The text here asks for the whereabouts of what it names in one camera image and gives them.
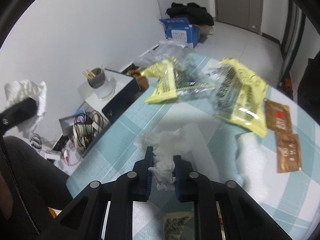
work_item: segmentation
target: snack wrapper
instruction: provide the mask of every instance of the snack wrapper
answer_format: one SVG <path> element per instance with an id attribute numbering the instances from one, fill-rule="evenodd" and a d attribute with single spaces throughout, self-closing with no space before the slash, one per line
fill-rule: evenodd
<path id="1" fill-rule="evenodd" d="M 180 96 L 209 96 L 216 87 L 210 79 L 197 71 L 192 61 L 185 58 L 161 60 L 143 70 L 141 75 L 159 79 L 152 95 L 145 99 L 146 103 L 159 103 Z"/>
<path id="2" fill-rule="evenodd" d="M 221 63 L 228 67 L 228 74 L 214 97 L 216 116 L 265 137 L 267 127 L 262 106 L 268 85 L 236 59 L 223 59 Z"/>

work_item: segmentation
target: snack bag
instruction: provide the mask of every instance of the snack bag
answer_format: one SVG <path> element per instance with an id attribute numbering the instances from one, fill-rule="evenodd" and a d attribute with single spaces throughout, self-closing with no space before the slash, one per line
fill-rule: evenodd
<path id="1" fill-rule="evenodd" d="M 215 95 L 218 102 L 217 116 L 265 137 L 267 127 L 262 103 L 268 85 L 254 71 L 236 59 L 223 59 L 221 63 L 231 66 L 232 70 L 229 70 L 229 78 L 224 80 Z M 232 84 L 228 88 L 224 84 L 227 80 L 227 83 Z"/>
<path id="2" fill-rule="evenodd" d="M 276 132 L 292 133 L 289 106 L 266 101 L 267 127 Z"/>
<path id="3" fill-rule="evenodd" d="M 188 59 L 171 57 L 164 59 L 141 72 L 142 76 L 156 77 L 159 83 L 146 103 L 159 103 L 178 96 L 193 95 L 197 98 L 215 89 L 215 84 L 201 75 Z"/>
<path id="4" fill-rule="evenodd" d="M 276 132 L 278 173 L 301 171 L 301 148 L 298 134 Z"/>

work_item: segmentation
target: wooden chopstick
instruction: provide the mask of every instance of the wooden chopstick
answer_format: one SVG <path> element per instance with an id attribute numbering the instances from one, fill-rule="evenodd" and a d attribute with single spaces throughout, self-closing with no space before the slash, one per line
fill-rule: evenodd
<path id="1" fill-rule="evenodd" d="M 89 76 L 96 77 L 96 75 L 91 70 L 86 69 L 86 71 L 89 74 Z"/>
<path id="2" fill-rule="evenodd" d="M 85 71 L 83 71 L 82 74 L 83 74 L 88 80 L 92 80 L 92 78 L 93 78 L 93 77 L 89 76 Z"/>

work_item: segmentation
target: metal screw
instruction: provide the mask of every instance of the metal screw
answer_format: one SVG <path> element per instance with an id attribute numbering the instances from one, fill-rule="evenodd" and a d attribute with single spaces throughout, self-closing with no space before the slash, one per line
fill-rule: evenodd
<path id="1" fill-rule="evenodd" d="M 197 178 L 197 177 L 199 177 L 199 173 L 197 173 L 197 172 L 195 172 L 195 171 L 192 171 L 192 172 L 189 173 L 189 176 L 190 176 L 191 178 Z"/>
<path id="2" fill-rule="evenodd" d="M 137 176 L 137 173 L 135 171 L 130 171 L 130 172 L 128 172 L 127 176 L 129 178 L 134 178 L 135 176 Z"/>
<path id="3" fill-rule="evenodd" d="M 234 187 L 237 186 L 237 184 L 236 184 L 233 180 L 229 180 L 229 181 L 227 182 L 227 186 L 228 186 L 228 187 L 231 187 L 231 188 L 234 188 Z"/>
<path id="4" fill-rule="evenodd" d="M 92 188 L 99 187 L 99 185 L 100 185 L 100 183 L 96 180 L 90 183 L 90 187 L 92 187 Z"/>

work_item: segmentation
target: person's leg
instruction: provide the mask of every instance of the person's leg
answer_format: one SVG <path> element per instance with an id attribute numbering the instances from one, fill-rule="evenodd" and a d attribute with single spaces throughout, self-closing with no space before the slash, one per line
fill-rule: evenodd
<path id="1" fill-rule="evenodd" d="M 15 137 L 6 137 L 4 142 L 13 173 L 28 210 L 38 228 L 43 230 L 53 219 L 48 211 L 48 206 L 63 209 L 72 200 L 65 186 L 68 175 L 39 156 L 24 141 Z M 19 234 L 17 239 L 35 239 L 36 230 L 21 204 L 2 153 L 0 153 L 0 171 L 13 198 L 12 214 L 9 221 L 14 231 Z"/>
<path id="2" fill-rule="evenodd" d="M 30 181 L 36 186 L 47 206 L 62 210 L 72 200 L 66 186 L 69 175 L 41 157 L 23 140 L 8 136 L 4 138 L 8 151 L 13 151 Z"/>

